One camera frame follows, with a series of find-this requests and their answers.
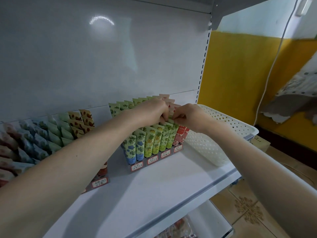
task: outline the yellow wall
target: yellow wall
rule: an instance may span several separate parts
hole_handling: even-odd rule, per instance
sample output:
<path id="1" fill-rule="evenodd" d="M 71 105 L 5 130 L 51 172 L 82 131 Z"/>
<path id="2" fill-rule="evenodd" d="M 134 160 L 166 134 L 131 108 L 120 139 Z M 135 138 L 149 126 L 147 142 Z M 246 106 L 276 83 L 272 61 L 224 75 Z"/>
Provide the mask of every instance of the yellow wall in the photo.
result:
<path id="1" fill-rule="evenodd" d="M 211 32 L 198 103 L 253 124 L 279 43 L 280 39 L 275 37 Z M 283 41 L 268 83 L 264 105 L 316 51 L 316 40 Z M 317 151 L 313 144 L 317 129 L 311 121 L 305 120 L 303 114 L 296 114 L 279 125 L 260 114 L 258 123 Z"/>

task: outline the right hand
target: right hand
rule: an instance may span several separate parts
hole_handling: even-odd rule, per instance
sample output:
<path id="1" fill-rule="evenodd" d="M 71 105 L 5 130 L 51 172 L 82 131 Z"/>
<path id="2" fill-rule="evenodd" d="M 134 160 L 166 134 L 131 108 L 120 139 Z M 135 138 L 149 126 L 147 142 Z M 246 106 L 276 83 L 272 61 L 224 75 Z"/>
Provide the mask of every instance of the right hand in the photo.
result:
<path id="1" fill-rule="evenodd" d="M 188 127 L 196 133 L 204 133 L 215 122 L 201 107 L 191 103 L 178 107 L 172 119 L 176 124 Z"/>

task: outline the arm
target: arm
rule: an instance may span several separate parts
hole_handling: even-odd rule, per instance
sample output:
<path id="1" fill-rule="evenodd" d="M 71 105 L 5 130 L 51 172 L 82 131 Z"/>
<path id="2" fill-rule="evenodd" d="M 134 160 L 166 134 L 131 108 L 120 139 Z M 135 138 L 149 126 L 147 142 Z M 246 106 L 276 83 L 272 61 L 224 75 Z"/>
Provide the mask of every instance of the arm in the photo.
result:
<path id="1" fill-rule="evenodd" d="M 177 124 L 208 135 L 222 148 L 259 201 L 291 237 L 315 236 L 314 188 L 197 105 L 179 107 L 173 118 Z"/>
<path id="2" fill-rule="evenodd" d="M 168 113 L 164 101 L 143 102 L 6 184 L 0 189 L 0 237 L 42 237 L 129 134 L 167 120 Z"/>

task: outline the white cable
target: white cable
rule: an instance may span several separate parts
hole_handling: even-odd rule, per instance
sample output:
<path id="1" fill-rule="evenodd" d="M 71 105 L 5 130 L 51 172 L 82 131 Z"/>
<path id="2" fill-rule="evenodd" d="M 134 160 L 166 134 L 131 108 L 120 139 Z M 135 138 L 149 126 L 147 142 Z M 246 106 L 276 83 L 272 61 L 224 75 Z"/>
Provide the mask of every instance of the white cable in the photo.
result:
<path id="1" fill-rule="evenodd" d="M 260 109 L 260 105 L 261 105 L 262 100 L 263 100 L 263 97 L 264 97 L 264 95 L 265 95 L 265 93 L 266 93 L 266 88 L 267 88 L 268 80 L 269 80 L 269 78 L 270 78 L 270 76 L 271 76 L 272 69 L 273 69 L 273 67 L 274 67 L 274 65 L 275 65 L 275 62 L 276 62 L 276 60 L 277 60 L 277 57 L 278 57 L 278 55 L 279 55 L 279 53 L 280 53 L 281 46 L 282 46 L 282 43 L 283 43 L 283 39 L 284 39 L 284 35 L 285 35 L 285 32 L 286 32 L 287 26 L 288 26 L 288 24 L 289 24 L 289 21 L 291 20 L 291 17 L 293 16 L 293 13 L 294 13 L 295 10 L 296 10 L 297 2 L 298 2 L 298 0 L 295 1 L 295 5 L 294 5 L 294 8 L 293 8 L 293 11 L 292 11 L 291 15 L 289 16 L 289 18 L 288 18 L 288 20 L 287 20 L 287 23 L 286 23 L 286 26 L 285 26 L 285 29 L 284 29 L 284 32 L 283 32 L 283 35 L 282 35 L 282 38 L 281 38 L 281 42 L 280 42 L 280 45 L 279 45 L 279 47 L 278 47 L 278 50 L 277 50 L 277 53 L 276 53 L 276 56 L 275 56 L 275 59 L 274 59 L 274 61 L 273 61 L 273 63 L 272 63 L 272 66 L 271 66 L 270 71 L 268 72 L 268 76 L 267 76 L 266 83 L 265 83 L 265 86 L 264 86 L 264 92 L 263 92 L 262 97 L 261 97 L 261 99 L 260 99 L 259 105 L 258 105 L 258 107 L 257 107 L 257 109 L 256 109 L 256 119 L 254 120 L 253 126 L 255 126 L 255 124 L 256 124 L 257 116 L 258 116 L 259 109 Z"/>

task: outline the hand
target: hand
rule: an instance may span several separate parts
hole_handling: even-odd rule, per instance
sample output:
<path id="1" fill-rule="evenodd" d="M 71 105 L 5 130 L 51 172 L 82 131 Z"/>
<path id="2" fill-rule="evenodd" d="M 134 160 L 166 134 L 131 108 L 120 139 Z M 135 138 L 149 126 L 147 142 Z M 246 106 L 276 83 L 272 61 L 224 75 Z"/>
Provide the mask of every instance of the hand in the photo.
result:
<path id="1" fill-rule="evenodd" d="M 168 121 L 169 115 L 166 103 L 156 98 L 140 103 L 129 112 L 135 118 L 138 128 Z"/>
<path id="2" fill-rule="evenodd" d="M 204 133 L 215 122 L 201 107 L 191 103 L 178 107 L 172 119 L 176 124 L 188 127 L 196 133 Z"/>

